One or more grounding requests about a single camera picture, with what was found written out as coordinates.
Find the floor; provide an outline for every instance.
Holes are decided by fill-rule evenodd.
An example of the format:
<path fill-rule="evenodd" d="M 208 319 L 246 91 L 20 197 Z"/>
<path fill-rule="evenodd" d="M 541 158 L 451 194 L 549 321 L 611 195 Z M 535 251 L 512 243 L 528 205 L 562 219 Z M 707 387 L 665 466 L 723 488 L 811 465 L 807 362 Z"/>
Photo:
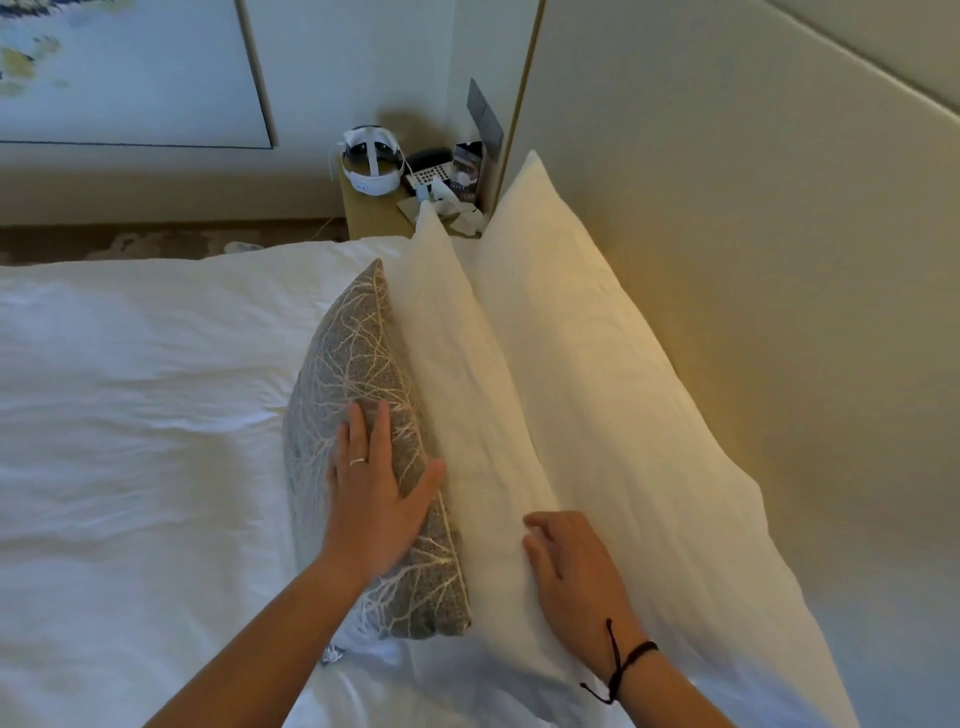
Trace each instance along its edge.
<path fill-rule="evenodd" d="M 344 218 L 149 226 L 0 228 L 0 265 L 63 260 L 220 255 L 230 242 L 265 248 L 304 240 L 349 240 Z"/>

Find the bracelet string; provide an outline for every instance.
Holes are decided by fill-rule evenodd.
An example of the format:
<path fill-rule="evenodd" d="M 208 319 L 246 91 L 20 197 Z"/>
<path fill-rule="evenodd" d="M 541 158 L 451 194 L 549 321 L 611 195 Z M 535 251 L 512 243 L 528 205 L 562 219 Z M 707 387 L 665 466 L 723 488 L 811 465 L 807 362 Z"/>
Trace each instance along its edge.
<path fill-rule="evenodd" d="M 593 697 L 595 697 L 601 703 L 612 705 L 616 701 L 617 696 L 620 693 L 620 683 L 623 682 L 623 673 L 627 671 L 627 667 L 631 666 L 633 663 L 635 663 L 637 660 L 643 657 L 647 652 L 650 652 L 651 650 L 654 650 L 654 649 L 659 650 L 660 648 L 657 647 L 657 643 L 653 642 L 652 640 L 647 640 L 645 643 L 639 644 L 637 647 L 635 647 L 634 650 L 629 655 L 627 655 L 626 661 L 624 661 L 621 664 L 620 648 L 616 644 L 616 637 L 613 636 L 613 620 L 612 619 L 607 619 L 607 632 L 610 634 L 610 641 L 613 644 L 613 663 L 616 665 L 616 670 L 613 671 L 613 675 L 611 675 L 610 682 L 607 683 L 607 689 L 610 691 L 610 697 L 609 698 L 600 697 L 600 695 L 598 695 L 596 692 L 594 692 L 588 687 L 587 683 L 581 683 L 580 687 L 583 688 L 585 691 L 589 692 L 591 695 L 593 695 Z"/>

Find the white vr headset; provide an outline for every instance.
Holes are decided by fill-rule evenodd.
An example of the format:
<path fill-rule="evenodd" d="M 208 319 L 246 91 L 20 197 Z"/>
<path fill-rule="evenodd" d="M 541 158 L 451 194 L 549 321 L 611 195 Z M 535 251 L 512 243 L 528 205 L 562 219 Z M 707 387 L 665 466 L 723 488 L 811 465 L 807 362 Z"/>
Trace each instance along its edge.
<path fill-rule="evenodd" d="M 406 164 L 406 158 L 400 150 L 396 137 L 383 127 L 356 127 L 344 132 L 347 146 L 341 157 L 344 174 L 353 185 L 353 189 L 372 197 L 389 195 L 400 186 L 400 176 Z M 347 160 L 362 164 L 364 160 L 370 166 L 370 174 L 363 175 L 347 169 Z M 395 166 L 389 172 L 380 174 L 380 161 Z"/>

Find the framed artwork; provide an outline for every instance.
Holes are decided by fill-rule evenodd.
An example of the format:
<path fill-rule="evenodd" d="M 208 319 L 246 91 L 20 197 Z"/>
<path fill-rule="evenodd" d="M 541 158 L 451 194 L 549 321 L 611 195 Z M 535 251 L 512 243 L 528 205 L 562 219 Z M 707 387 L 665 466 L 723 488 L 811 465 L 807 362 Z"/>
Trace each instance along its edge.
<path fill-rule="evenodd" d="M 0 0 L 0 142 L 270 149 L 235 0 Z"/>

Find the forearm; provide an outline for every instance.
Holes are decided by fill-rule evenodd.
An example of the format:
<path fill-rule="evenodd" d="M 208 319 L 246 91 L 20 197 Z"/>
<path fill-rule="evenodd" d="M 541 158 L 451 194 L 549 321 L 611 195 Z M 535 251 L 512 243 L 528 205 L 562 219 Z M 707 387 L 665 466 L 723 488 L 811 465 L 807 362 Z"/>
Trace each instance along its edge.
<path fill-rule="evenodd" d="M 318 559 L 268 604 L 145 728 L 280 726 L 364 584 Z"/>
<path fill-rule="evenodd" d="M 643 728 L 733 728 L 661 652 L 648 652 L 623 673 L 619 700 Z"/>

